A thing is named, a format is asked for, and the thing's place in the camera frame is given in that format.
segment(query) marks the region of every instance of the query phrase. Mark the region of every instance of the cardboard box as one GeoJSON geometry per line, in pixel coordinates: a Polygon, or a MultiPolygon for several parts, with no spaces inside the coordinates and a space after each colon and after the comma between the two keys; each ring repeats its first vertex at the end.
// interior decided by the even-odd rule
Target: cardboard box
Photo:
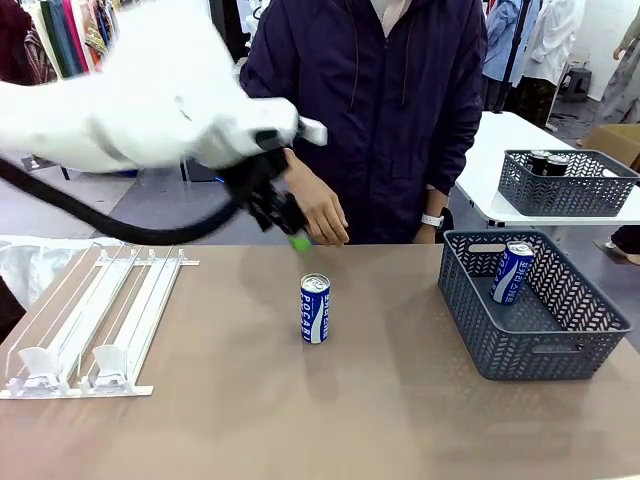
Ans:
{"type": "Polygon", "coordinates": [[[640,125],[601,125],[584,141],[584,147],[598,150],[640,172],[640,125]]]}

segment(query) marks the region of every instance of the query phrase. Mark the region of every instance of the hand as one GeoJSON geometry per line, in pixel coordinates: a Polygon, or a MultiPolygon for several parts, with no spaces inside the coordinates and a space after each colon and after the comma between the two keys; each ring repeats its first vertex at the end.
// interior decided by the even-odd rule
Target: hand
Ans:
{"type": "Polygon", "coordinates": [[[426,245],[433,245],[436,243],[436,227],[430,225],[422,225],[416,238],[413,239],[413,243],[421,243],[426,245]]]}
{"type": "Polygon", "coordinates": [[[289,170],[284,178],[307,219],[309,235],[323,245],[344,245],[349,241],[348,224],[338,196],[291,150],[285,153],[289,170]]]}

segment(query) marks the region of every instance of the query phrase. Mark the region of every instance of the floor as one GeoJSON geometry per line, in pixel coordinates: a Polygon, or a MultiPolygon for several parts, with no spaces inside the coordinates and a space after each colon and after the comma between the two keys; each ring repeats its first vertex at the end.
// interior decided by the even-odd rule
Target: floor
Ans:
{"type": "MultiPolygon", "coordinates": [[[[559,128],[555,135],[573,145],[575,139],[587,134],[596,107],[597,103],[593,101],[578,105],[558,103],[550,121],[559,128]]],[[[56,185],[60,184],[58,177],[61,176],[56,168],[38,174],[49,175],[49,180],[54,179],[56,185]]],[[[103,211],[111,211],[111,215],[119,220],[152,228],[192,222],[213,211],[226,198],[223,185],[214,182],[184,183],[177,168],[146,171],[135,182],[113,177],[96,179],[92,176],[76,176],[72,182],[64,184],[63,181],[62,186],[84,201],[101,207],[103,211]]],[[[90,229],[78,225],[78,222],[9,190],[0,185],[0,202],[12,205],[10,212],[5,209],[0,213],[0,234],[58,238],[83,238],[91,234],[90,229]]],[[[485,228],[483,220],[457,191],[452,194],[451,209],[457,228],[485,228]]],[[[604,240],[613,231],[612,228],[603,227],[571,228],[561,246],[581,271],[601,287],[638,326],[630,340],[640,349],[640,304],[637,300],[640,268],[616,262],[593,244],[593,240],[604,240]]],[[[225,229],[198,243],[284,245],[287,240],[278,231],[261,233],[253,219],[243,213],[225,229]]]]}

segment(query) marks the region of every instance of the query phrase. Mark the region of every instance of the dark purple jacket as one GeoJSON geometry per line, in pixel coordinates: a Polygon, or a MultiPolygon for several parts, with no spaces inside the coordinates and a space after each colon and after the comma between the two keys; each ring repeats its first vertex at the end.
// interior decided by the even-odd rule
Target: dark purple jacket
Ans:
{"type": "Polygon", "coordinates": [[[240,81],[329,131],[296,155],[338,195],[351,243],[410,243],[426,185],[448,193],[481,116],[480,0],[412,0],[385,39],[370,0],[272,0],[240,81]]]}

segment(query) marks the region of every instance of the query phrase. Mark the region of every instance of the jacket zipper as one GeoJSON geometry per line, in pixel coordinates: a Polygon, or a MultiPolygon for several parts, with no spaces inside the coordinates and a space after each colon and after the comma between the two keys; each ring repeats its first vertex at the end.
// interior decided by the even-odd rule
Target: jacket zipper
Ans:
{"type": "Polygon", "coordinates": [[[371,220],[373,217],[373,214],[371,212],[371,175],[372,175],[372,170],[373,170],[373,156],[374,156],[374,146],[375,146],[375,139],[378,133],[378,127],[380,124],[380,110],[382,109],[382,95],[384,94],[385,91],[385,83],[386,83],[386,68],[387,68],[387,51],[389,49],[389,37],[385,37],[384,39],[384,57],[382,59],[382,66],[380,68],[380,84],[378,86],[378,92],[376,95],[376,103],[375,103],[375,109],[374,109],[374,114],[373,114],[373,128],[371,129],[371,139],[369,141],[369,161],[367,162],[367,175],[366,175],[366,179],[367,179],[367,202],[369,204],[369,209],[367,212],[367,225],[371,224],[371,220]]]}

